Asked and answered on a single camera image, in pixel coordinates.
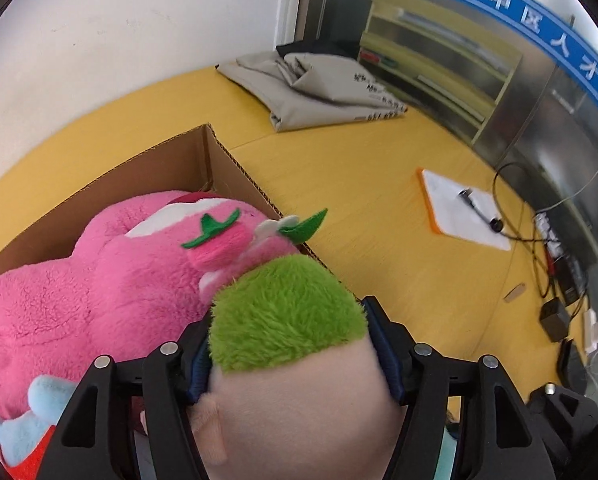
cardboard box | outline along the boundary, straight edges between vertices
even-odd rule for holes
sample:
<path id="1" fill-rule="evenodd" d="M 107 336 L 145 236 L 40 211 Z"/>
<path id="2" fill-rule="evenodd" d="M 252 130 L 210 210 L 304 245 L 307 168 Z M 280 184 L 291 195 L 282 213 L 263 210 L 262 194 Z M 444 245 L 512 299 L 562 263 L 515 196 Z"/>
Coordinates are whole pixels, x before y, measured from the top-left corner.
<path id="1" fill-rule="evenodd" d="M 270 218 L 280 217 L 278 209 L 219 143 L 211 127 L 199 126 L 117 166 L 38 219 L 0 252 L 0 274 L 65 258 L 90 219 L 107 206 L 172 189 L 213 189 L 221 196 L 248 202 Z"/>

folded gray fabric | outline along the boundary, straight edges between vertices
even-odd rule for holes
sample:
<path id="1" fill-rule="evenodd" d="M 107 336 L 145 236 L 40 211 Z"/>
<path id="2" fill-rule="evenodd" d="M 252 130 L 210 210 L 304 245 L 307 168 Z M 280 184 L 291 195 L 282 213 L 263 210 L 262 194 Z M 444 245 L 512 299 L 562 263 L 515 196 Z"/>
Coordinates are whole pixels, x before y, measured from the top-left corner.
<path id="1" fill-rule="evenodd" d="M 278 132 L 388 119 L 405 105 L 354 59 L 276 51 L 251 54 L 217 70 L 254 94 L 270 110 Z"/>

white paper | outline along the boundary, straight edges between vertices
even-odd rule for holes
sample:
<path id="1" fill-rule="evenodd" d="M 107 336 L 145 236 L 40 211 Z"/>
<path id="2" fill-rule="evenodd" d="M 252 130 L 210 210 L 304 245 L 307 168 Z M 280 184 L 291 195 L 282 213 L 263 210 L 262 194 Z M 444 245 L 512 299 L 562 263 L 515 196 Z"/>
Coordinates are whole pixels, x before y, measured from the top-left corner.
<path id="1" fill-rule="evenodd" d="M 459 193 L 468 186 L 462 186 L 432 171 L 423 170 L 422 174 L 434 219 L 441 232 L 503 251 L 510 250 L 508 239 L 490 229 L 490 226 L 459 197 Z M 486 218 L 501 218 L 490 193 L 476 188 L 470 189 L 470 198 Z"/>

white wall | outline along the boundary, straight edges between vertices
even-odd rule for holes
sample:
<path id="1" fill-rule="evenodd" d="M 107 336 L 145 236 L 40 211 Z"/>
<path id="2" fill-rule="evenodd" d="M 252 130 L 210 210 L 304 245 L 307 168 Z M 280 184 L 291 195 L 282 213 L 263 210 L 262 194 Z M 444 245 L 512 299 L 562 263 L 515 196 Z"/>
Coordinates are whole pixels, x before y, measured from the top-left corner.
<path id="1" fill-rule="evenodd" d="M 42 140 L 106 102 L 172 75 L 271 50 L 294 26 L 285 15 L 293 3 L 14 0 L 0 19 L 0 177 Z"/>

yellow wooden table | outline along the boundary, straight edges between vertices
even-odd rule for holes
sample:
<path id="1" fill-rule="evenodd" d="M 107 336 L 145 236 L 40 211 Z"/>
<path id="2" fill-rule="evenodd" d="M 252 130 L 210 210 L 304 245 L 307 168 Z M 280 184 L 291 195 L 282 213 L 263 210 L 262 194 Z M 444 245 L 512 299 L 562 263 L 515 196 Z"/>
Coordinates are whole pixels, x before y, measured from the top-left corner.
<path id="1" fill-rule="evenodd" d="M 268 111 L 213 69 L 141 89 L 70 124 L 0 180 L 0 250 L 42 215 L 144 150 L 210 123 L 284 214 L 330 212 L 311 240 L 358 297 L 448 356 L 497 355 L 526 396 L 556 381 L 559 347 L 543 333 L 532 259 L 434 234 L 416 168 L 489 189 L 493 170 L 415 109 L 403 118 L 276 134 Z M 532 212 L 501 181 L 499 198 L 522 234 Z M 504 296 L 519 283 L 527 291 Z M 574 326 L 581 338 L 581 319 Z"/>

